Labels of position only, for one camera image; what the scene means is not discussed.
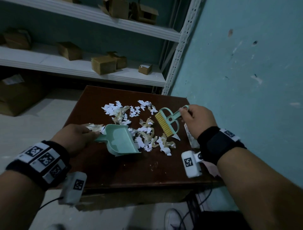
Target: yellow bristles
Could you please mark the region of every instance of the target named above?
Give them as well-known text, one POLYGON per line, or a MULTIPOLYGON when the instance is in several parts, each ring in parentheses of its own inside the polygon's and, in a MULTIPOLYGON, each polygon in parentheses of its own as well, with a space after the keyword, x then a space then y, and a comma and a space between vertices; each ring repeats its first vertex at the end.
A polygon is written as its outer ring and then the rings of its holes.
POLYGON ((168 126, 168 124, 166 123, 166 120, 164 119, 164 117, 162 116, 162 114, 159 112, 155 115, 157 121, 159 122, 161 128, 163 129, 165 135, 167 137, 170 137, 171 135, 173 135, 173 132, 171 131, 170 127, 168 126))

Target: person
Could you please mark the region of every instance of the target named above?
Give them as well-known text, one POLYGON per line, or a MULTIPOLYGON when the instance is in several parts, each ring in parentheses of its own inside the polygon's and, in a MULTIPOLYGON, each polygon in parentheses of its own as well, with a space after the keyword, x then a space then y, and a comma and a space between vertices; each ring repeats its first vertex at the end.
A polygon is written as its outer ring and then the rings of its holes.
MULTIPOLYGON (((203 159, 217 165, 251 229, 303 229, 301 188, 252 154, 239 140, 224 139, 224 135, 231 138, 235 135, 225 131, 222 136, 214 115, 207 108, 190 105, 188 111, 180 108, 180 113, 189 132, 198 140, 203 159)), ((19 154, 0 175, 0 229, 28 229, 45 191, 62 181, 69 170, 69 157, 75 156, 98 135, 84 126, 70 124, 50 141, 37 143, 19 154), (41 158, 39 154, 44 156, 44 163, 51 163, 42 167, 37 161, 41 158), (51 154, 57 157, 56 161, 52 161, 51 154)))

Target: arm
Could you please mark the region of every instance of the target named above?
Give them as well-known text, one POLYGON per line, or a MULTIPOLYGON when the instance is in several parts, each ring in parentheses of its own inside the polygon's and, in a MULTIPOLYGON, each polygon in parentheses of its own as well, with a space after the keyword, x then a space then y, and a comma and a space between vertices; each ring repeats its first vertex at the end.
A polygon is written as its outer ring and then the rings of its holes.
MULTIPOLYGON (((210 110, 190 105, 182 118, 196 139, 217 126, 210 110)), ((217 163, 228 191, 252 229, 303 229, 302 189, 244 148, 233 148, 217 163)))
MULTIPOLYGON (((68 125, 51 141, 63 146, 73 157, 99 134, 81 125, 68 125)), ((41 206, 45 191, 29 177, 12 170, 0 175, 0 188, 0 229, 28 229, 41 206)))

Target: blue wall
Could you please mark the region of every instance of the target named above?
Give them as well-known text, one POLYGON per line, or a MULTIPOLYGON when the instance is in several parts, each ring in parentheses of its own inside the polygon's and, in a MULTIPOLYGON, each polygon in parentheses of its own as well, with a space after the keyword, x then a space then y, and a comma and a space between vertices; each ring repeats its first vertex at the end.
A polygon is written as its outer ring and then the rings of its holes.
MULTIPOLYGON (((97 7, 97 0, 83 0, 97 7)), ((157 25, 168 26, 174 0, 142 0, 159 11, 157 25)), ((131 60, 158 63, 164 40, 77 18, 0 1, 0 33, 7 27, 27 29, 36 42, 71 41, 84 51, 117 51, 131 60)))
MULTIPOLYGON (((296 0, 207 0, 171 91, 211 109, 220 127, 301 187, 302 12, 296 0)), ((215 209, 226 202, 219 193, 215 209)))

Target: table top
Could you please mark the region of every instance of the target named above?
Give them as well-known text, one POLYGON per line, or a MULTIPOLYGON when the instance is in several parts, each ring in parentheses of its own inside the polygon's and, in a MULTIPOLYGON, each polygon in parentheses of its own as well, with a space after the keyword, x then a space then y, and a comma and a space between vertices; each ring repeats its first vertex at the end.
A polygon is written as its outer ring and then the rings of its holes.
MULTIPOLYGON (((150 101, 157 110, 168 107, 172 112, 180 107, 188 105, 186 98, 164 96, 151 93, 140 93, 126 90, 117 90, 95 86, 87 86, 83 91, 79 101, 67 119, 68 124, 113 124, 111 116, 105 114, 101 108, 106 104, 120 101, 122 106, 140 106, 138 100, 150 101)), ((141 127, 139 119, 146 121, 147 118, 155 122, 152 127, 156 136, 162 136, 163 130, 158 124, 155 113, 145 108, 140 109, 141 113, 137 117, 129 117, 130 128, 141 127)), ((184 123, 179 121, 180 130, 178 136, 181 141, 169 137, 167 141, 174 141, 176 149, 171 149, 172 156, 167 156, 160 147, 153 148, 142 153, 129 154, 115 157, 107 151, 105 143, 92 143, 85 148, 78 156, 71 159, 71 172, 82 171, 87 174, 86 189, 113 189, 113 188, 147 188, 154 186, 188 186, 200 183, 209 183, 214 178, 205 173, 196 178, 188 178, 181 159, 181 153, 191 150, 191 146, 186 135, 184 123)))

